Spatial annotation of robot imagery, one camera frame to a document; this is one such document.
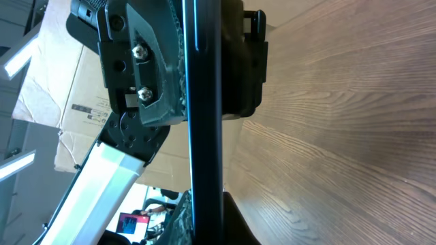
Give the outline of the blue smartphone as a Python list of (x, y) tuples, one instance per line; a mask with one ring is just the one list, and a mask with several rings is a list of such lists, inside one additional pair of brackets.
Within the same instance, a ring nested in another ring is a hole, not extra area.
[(221, 1), (183, 0), (193, 243), (223, 243)]

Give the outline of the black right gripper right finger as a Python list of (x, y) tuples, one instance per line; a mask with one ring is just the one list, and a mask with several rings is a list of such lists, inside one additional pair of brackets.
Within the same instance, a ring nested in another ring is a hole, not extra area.
[(223, 221), (225, 245), (260, 245), (229, 192), (223, 193)]

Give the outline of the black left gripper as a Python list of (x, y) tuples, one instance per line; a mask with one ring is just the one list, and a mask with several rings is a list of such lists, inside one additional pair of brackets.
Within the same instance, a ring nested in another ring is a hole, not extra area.
[(137, 111), (145, 127), (186, 119), (181, 2), (71, 2), (68, 33), (99, 55), (115, 114)]

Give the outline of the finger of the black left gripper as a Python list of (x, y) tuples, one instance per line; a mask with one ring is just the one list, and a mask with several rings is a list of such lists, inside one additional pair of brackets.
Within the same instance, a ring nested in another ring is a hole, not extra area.
[(244, 9), (241, 0), (221, 2), (222, 114), (246, 118), (262, 102), (268, 42), (266, 14)]

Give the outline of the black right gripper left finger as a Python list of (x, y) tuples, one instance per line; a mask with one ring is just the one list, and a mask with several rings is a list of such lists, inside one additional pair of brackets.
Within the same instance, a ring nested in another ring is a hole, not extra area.
[(165, 245), (193, 244), (193, 208), (191, 190), (185, 191), (164, 232)]

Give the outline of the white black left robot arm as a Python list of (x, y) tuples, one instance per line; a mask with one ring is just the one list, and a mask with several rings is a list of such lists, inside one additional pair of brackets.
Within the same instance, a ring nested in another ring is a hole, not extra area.
[(223, 189), (222, 122), (262, 100), (266, 14), (242, 1), (73, 1), (70, 35), (99, 55), (111, 113), (39, 244), (126, 244), (107, 230), (172, 125), (188, 125), (191, 187), (159, 244), (256, 244)]

